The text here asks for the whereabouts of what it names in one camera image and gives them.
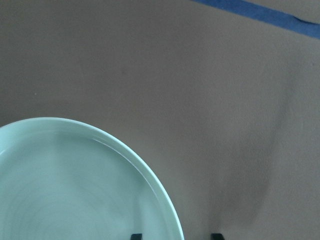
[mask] blue tape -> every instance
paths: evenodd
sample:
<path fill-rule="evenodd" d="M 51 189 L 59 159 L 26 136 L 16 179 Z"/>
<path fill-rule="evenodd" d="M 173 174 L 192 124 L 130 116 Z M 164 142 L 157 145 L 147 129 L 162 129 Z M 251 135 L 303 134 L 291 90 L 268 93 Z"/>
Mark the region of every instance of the blue tape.
<path fill-rule="evenodd" d="M 244 0 L 194 0 L 221 10 L 320 39 L 320 24 L 300 20 L 290 14 Z"/>

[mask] plate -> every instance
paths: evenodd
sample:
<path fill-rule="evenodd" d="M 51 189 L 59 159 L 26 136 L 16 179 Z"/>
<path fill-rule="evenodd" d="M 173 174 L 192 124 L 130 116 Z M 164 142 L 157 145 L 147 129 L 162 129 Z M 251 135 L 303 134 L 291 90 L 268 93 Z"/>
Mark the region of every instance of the plate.
<path fill-rule="evenodd" d="M 184 239 L 164 187 L 128 146 L 65 118 L 0 128 L 1 240 L 129 240 L 134 234 Z"/>

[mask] brown surface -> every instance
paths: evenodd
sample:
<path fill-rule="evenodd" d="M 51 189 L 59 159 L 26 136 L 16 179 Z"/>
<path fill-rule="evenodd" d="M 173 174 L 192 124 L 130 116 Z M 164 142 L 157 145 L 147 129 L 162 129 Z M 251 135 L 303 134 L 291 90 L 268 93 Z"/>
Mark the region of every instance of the brown surface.
<path fill-rule="evenodd" d="M 186 240 L 320 239 L 319 40 L 186 0 L 5 1 L 0 16 L 0 125 L 118 137 Z"/>

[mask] blue painter's tape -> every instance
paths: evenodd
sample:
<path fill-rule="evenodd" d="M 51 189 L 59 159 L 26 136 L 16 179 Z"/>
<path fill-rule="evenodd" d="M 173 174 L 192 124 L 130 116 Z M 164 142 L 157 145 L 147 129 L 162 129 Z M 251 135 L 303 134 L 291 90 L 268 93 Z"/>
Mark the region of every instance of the blue painter's tape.
<path fill-rule="evenodd" d="M 320 39 L 320 24 L 300 20 L 290 14 L 243 0 L 194 0 L 218 9 L 272 24 L 299 34 Z"/>

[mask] celadon plate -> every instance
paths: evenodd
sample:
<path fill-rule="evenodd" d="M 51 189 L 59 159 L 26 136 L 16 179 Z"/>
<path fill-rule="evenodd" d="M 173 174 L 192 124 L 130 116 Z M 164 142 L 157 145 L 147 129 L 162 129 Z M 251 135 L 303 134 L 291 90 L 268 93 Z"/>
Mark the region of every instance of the celadon plate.
<path fill-rule="evenodd" d="M 0 240 L 183 240 L 164 187 L 124 143 L 54 117 L 0 128 Z"/>

